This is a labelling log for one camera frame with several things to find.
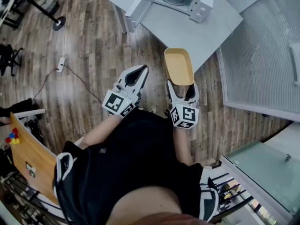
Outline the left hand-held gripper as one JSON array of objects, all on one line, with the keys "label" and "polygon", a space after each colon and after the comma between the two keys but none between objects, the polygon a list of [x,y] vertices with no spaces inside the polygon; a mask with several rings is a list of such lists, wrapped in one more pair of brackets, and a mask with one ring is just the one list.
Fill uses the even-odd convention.
[{"label": "left hand-held gripper", "polygon": [[108,90],[102,107],[108,112],[125,118],[141,101],[140,90],[148,77],[147,65],[133,66],[124,70]]}]

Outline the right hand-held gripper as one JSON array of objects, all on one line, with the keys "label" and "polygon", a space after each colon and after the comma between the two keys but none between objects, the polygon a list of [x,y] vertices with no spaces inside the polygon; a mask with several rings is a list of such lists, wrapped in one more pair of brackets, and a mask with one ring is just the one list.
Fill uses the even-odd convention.
[{"label": "right hand-held gripper", "polygon": [[169,99],[172,102],[170,116],[174,127],[190,129],[198,123],[199,109],[196,103],[199,100],[199,89],[194,82],[186,92],[185,99],[177,94],[171,80],[167,80]]}]

